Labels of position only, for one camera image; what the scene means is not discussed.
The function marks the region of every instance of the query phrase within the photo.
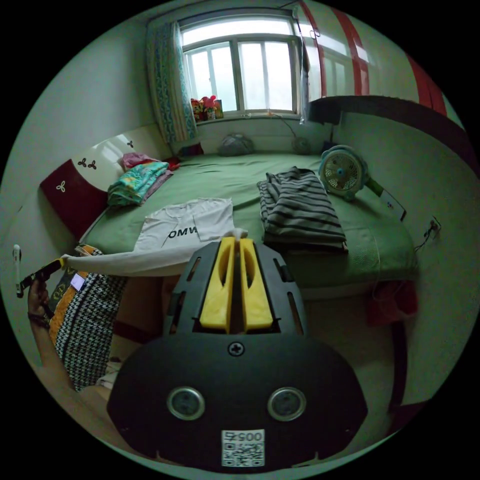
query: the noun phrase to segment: red cloth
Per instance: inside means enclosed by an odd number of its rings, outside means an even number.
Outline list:
[[[40,188],[77,240],[107,208],[107,192],[85,180],[72,160],[59,166]]]
[[[405,320],[418,311],[415,284],[412,281],[386,281],[366,299],[366,323],[370,327]]]
[[[180,159],[176,156],[167,158],[165,161],[168,162],[168,169],[172,172],[180,167]]]

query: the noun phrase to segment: green bed sheet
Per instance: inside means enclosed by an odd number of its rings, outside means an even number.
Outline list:
[[[266,172],[290,167],[318,171],[318,155],[256,153],[241,157],[201,155],[182,166],[142,206],[107,210],[84,241],[115,254],[132,251],[145,217],[163,207],[197,198],[231,198],[233,222],[261,242],[260,195],[257,182]],[[348,254],[294,254],[284,257],[302,289],[335,287],[376,280],[404,280],[415,275],[412,239],[402,223],[368,188],[348,203],[330,195],[347,239]]]

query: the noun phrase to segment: white t-shirt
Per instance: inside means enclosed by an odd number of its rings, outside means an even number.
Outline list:
[[[192,255],[208,243],[248,235],[246,230],[235,228],[232,214],[231,199],[199,198],[168,206],[145,219],[133,251],[62,258],[81,272],[121,277],[180,275]]]
[[[166,206],[145,218],[133,250],[201,248],[235,228],[233,209],[230,198],[199,198]]]

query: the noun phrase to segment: windowsill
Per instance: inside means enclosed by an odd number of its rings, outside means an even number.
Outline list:
[[[202,125],[211,125],[217,122],[231,122],[234,120],[251,120],[251,119],[272,119],[272,120],[300,120],[302,116],[297,113],[278,113],[269,115],[268,113],[250,113],[247,115],[233,115],[224,116],[223,118],[216,118],[215,120],[204,120],[196,124],[197,127]]]

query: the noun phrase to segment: window frame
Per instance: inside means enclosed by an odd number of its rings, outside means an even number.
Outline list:
[[[276,16],[275,15],[253,15],[253,14],[242,14],[242,15],[232,15],[228,18],[219,18],[217,20],[210,20],[210,21],[199,21],[199,22],[192,22],[188,25],[185,25],[181,28],[181,30],[190,30],[192,27],[200,27],[206,25],[212,25],[219,23],[224,23],[226,20],[235,20],[235,19],[248,19],[248,18],[256,18],[256,19],[265,19],[265,20],[272,20]],[[194,86],[191,85],[192,77],[190,75],[192,70],[192,61],[191,56],[188,53],[191,53],[194,50],[198,52],[207,52],[208,58],[208,69],[210,72],[210,78],[213,79],[212,81],[212,92],[215,95],[216,91],[216,82],[215,82],[215,73],[213,69],[213,60],[212,60],[212,50],[218,48],[221,44],[230,47],[230,55],[231,55],[231,62],[232,62],[232,70],[233,70],[233,83],[234,83],[234,90],[236,96],[236,108],[237,110],[228,110],[223,112],[224,118],[238,118],[238,117],[249,117],[251,115],[257,114],[267,114],[268,112],[273,112],[277,114],[283,115],[293,115],[299,116],[301,111],[301,95],[300,95],[300,49],[302,48],[302,41],[298,35],[296,35],[295,24],[293,18],[288,16],[277,16],[276,18],[281,18],[289,23],[290,32],[291,34],[279,34],[279,33],[242,33],[239,35],[225,35],[219,36],[215,38],[209,38],[206,40],[201,40],[195,43],[190,43],[188,45],[182,46],[183,52],[183,64],[185,65],[185,69],[187,72],[188,84],[190,85],[190,92],[192,96],[194,95]],[[266,108],[266,109],[246,109],[245,108],[245,99],[244,99],[244,90],[243,90],[243,80],[242,80],[242,64],[240,58],[240,47],[239,43],[243,42],[250,42],[250,43],[260,43],[260,47],[262,50],[262,59],[263,59],[263,67],[266,70],[266,57],[265,57],[265,42],[280,42],[285,43],[288,46],[288,53],[290,59],[290,75],[291,75],[291,97],[292,97],[292,108],[291,110],[279,110],[274,108]],[[263,77],[265,82],[265,94],[268,95],[268,88],[267,83],[268,77],[264,75]]]

